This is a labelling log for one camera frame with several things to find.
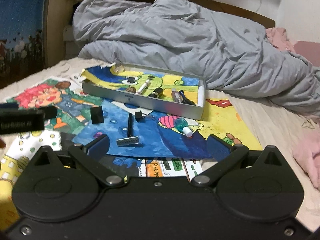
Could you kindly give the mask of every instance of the bed sheet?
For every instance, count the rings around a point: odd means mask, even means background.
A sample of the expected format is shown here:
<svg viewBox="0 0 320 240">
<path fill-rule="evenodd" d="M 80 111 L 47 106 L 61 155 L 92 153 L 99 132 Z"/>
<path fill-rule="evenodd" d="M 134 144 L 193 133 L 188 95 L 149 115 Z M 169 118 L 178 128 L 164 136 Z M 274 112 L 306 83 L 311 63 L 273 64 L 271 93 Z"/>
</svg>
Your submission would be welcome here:
<svg viewBox="0 0 320 240">
<path fill-rule="evenodd" d="M 83 68 L 104 64 L 100 60 L 84 60 L 73 58 L 61 61 L 56 66 L 43 70 L 22 81 L 0 90 L 0 100 L 13 96 L 35 83 L 47 79 L 50 76 L 68 78 L 71 74 L 81 71 Z M 253 135 L 259 140 L 262 147 L 276 145 L 294 170 L 305 191 L 303 204 L 298 212 L 297 219 L 309 230 L 314 231 L 320 226 L 320 192 L 313 188 L 309 178 L 292 157 L 294 143 L 299 140 L 300 133 L 304 129 L 318 129 L 319 126 L 312 120 L 287 111 L 283 107 L 276 106 L 266 99 L 250 101 L 243 98 L 229 96 L 223 92 L 210 90 L 207 96 L 211 98 L 228 97 L 232 105 L 244 120 Z M 3 136 L 9 146 L 16 135 Z M 0 150 L 0 158 L 9 147 Z M 213 165 L 210 160 L 202 161 L 205 170 Z"/>
</svg>

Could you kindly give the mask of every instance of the gray comforter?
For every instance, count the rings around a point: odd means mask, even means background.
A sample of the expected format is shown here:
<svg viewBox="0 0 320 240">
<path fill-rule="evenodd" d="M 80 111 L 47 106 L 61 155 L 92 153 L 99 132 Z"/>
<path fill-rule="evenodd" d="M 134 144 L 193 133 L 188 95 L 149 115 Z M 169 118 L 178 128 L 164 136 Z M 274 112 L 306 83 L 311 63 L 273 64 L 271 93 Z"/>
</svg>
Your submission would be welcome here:
<svg viewBox="0 0 320 240">
<path fill-rule="evenodd" d="M 280 52 L 265 28 L 187 0 L 84 0 L 74 20 L 79 57 L 130 62 L 202 76 L 207 89 L 269 98 L 320 116 L 320 70 Z"/>
</svg>

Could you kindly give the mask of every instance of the green label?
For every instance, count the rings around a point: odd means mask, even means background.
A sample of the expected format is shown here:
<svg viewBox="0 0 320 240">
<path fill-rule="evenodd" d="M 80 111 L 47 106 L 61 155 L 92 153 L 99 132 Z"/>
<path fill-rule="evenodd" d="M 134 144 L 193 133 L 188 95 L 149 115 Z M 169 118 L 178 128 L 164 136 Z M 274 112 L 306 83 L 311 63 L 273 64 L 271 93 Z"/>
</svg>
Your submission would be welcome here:
<svg viewBox="0 0 320 240">
<path fill-rule="evenodd" d="M 182 171 L 182 164 L 179 159 L 172 159 L 172 165 L 175 171 Z"/>
</svg>

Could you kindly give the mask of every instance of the silver tin box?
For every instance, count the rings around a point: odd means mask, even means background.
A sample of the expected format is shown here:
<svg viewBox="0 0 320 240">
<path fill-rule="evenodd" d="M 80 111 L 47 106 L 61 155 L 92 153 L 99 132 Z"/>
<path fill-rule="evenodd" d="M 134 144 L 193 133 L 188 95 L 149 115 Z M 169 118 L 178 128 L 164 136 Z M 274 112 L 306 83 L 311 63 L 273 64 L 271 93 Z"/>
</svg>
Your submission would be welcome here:
<svg viewBox="0 0 320 240">
<path fill-rule="evenodd" d="M 159 98 L 152 98 L 152 97 L 147 97 L 143 95 L 136 95 L 126 91 L 112 90 L 112 89 L 95 85 L 93 82 L 89 81 L 88 79 L 82 81 L 83 92 L 97 96 L 97 97 L 109 98 L 114 101 L 127 103 L 130 105 L 139 106 L 147 109 L 152 109 L 152 110 L 156 110 L 163 113 L 182 116 L 182 117 L 186 117 L 194 120 L 201 120 L 203 110 L 204 110 L 204 103 L 205 103 L 205 81 L 202 77 L 180 73 L 176 71 L 171 71 L 171 70 L 147 67 L 143 65 L 136 65 L 136 64 L 129 64 L 129 63 L 121 63 L 121 65 L 125 69 L 130 68 L 131 70 L 134 70 L 134 71 L 143 72 L 144 70 L 149 70 L 157 73 L 164 73 L 164 74 L 171 74 L 171 75 L 199 79 L 197 106 L 165 101 Z"/>
</svg>

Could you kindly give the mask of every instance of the wooden headboard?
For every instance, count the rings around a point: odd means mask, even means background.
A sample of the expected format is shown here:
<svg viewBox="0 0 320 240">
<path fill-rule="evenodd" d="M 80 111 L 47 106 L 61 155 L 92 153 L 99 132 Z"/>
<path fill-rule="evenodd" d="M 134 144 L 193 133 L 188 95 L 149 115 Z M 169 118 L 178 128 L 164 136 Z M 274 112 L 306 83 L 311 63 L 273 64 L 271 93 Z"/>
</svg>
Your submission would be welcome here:
<svg viewBox="0 0 320 240">
<path fill-rule="evenodd" d="M 155 0 L 134 0 L 137 2 L 154 2 Z M 189 0 L 208 9 L 225 12 L 228 14 L 244 17 L 258 22 L 266 28 L 275 26 L 275 21 L 260 14 L 225 3 L 215 2 L 213 0 Z M 51 67 L 65 58 L 65 43 L 63 41 L 63 29 L 68 24 L 72 6 L 75 4 L 72 0 L 47 0 L 44 15 L 44 53 L 46 58 L 46 67 Z"/>
<path fill-rule="evenodd" d="M 132 0 L 132 1 L 153 3 L 155 0 Z M 216 2 L 213 0 L 189 0 L 189 1 L 199 4 L 213 11 L 224 12 L 224 13 L 250 19 L 252 21 L 260 23 L 266 29 L 273 28 L 275 27 L 275 24 L 276 24 L 274 20 L 271 20 L 263 15 L 254 13 L 252 11 L 248 11 L 246 9 L 239 8 L 237 6 L 229 5 L 226 3 Z"/>
</svg>

